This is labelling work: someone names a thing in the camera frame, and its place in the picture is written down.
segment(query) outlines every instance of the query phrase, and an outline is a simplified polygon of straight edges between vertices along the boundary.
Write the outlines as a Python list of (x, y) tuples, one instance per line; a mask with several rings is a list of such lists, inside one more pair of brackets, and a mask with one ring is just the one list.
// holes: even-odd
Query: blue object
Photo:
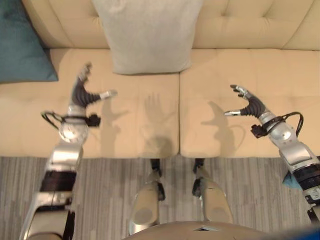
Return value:
[(301, 235), (292, 240), (320, 240), (320, 230), (318, 229), (316, 231), (309, 232), (306, 235)]
[(289, 171), (286, 174), (286, 176), (284, 177), (282, 184), (284, 184), (285, 186), (287, 186), (288, 188), (291, 188), (291, 189), (301, 189), (296, 178), (294, 176), (292, 176), (292, 174)]
[(58, 81), (21, 0), (0, 0), (0, 82)]

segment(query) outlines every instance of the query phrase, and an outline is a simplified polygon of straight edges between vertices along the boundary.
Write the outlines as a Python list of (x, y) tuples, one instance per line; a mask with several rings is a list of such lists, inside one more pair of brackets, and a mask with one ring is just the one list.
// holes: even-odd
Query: sofa backrest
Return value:
[[(48, 48), (109, 48), (91, 0), (22, 1)], [(320, 0), (204, 0), (193, 48), (320, 50)]]

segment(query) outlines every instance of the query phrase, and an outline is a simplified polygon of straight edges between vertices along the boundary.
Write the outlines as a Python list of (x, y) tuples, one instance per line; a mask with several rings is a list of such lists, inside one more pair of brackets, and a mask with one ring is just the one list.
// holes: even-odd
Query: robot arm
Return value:
[(308, 211), (310, 219), (320, 221), (320, 161), (307, 145), (298, 140), (302, 125), (295, 131), (285, 122), (287, 117), (274, 115), (247, 89), (238, 85), (231, 85), (231, 88), (239, 97), (249, 101), (249, 105), (243, 109), (226, 111), (225, 116), (255, 116), (260, 121), (261, 125), (252, 126), (252, 133), (257, 138), (268, 135), (278, 147), (280, 157), (296, 178), (305, 199), (311, 205)]
[[(54, 115), (61, 122), (60, 142), (47, 161), (40, 190), (32, 199), (19, 240), (71, 240), (73, 237), (75, 213), (69, 207), (78, 164), (83, 156), (82, 146), (87, 139), (89, 126), (97, 127), (100, 123), (96, 115), (86, 117), (86, 107), (117, 95), (115, 90), (100, 94), (85, 90), (84, 84), (91, 67), (90, 63), (86, 64), (76, 77), (67, 116)], [(45, 114), (42, 116), (54, 125)]]

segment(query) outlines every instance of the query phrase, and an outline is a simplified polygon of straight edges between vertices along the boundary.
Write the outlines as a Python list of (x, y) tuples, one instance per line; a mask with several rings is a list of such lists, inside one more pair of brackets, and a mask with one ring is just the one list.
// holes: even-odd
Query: beige sofa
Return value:
[(75, 76), (88, 61), (87, 89), (119, 95), (88, 108), (102, 120), (84, 145), (86, 158), (277, 157), (267, 137), (251, 134), (256, 119), (224, 117), (247, 104), (230, 84), (254, 92), (276, 115), (302, 112), (299, 139), (320, 155), (320, 0), (204, 0), (192, 67), (135, 76), (112, 73), (90, 0), (23, 3), (59, 81), (0, 85), (0, 156), (49, 156), (59, 136), (40, 112), (66, 112)]

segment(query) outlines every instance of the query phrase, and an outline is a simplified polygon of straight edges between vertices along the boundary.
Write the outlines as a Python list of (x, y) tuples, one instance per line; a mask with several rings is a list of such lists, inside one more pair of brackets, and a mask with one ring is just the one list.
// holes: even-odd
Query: striped carpet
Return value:
[[(0, 157), (0, 239), (17, 240), (46, 160)], [(162, 159), (166, 200), (160, 222), (201, 220), (192, 196), (193, 159)], [(235, 223), (265, 232), (309, 224), (302, 193), (282, 185), (286, 166), (278, 158), (211, 158), (206, 169), (226, 192)], [(72, 208), (76, 240), (120, 240), (138, 189), (150, 173), (145, 159), (84, 159), (79, 166)]]

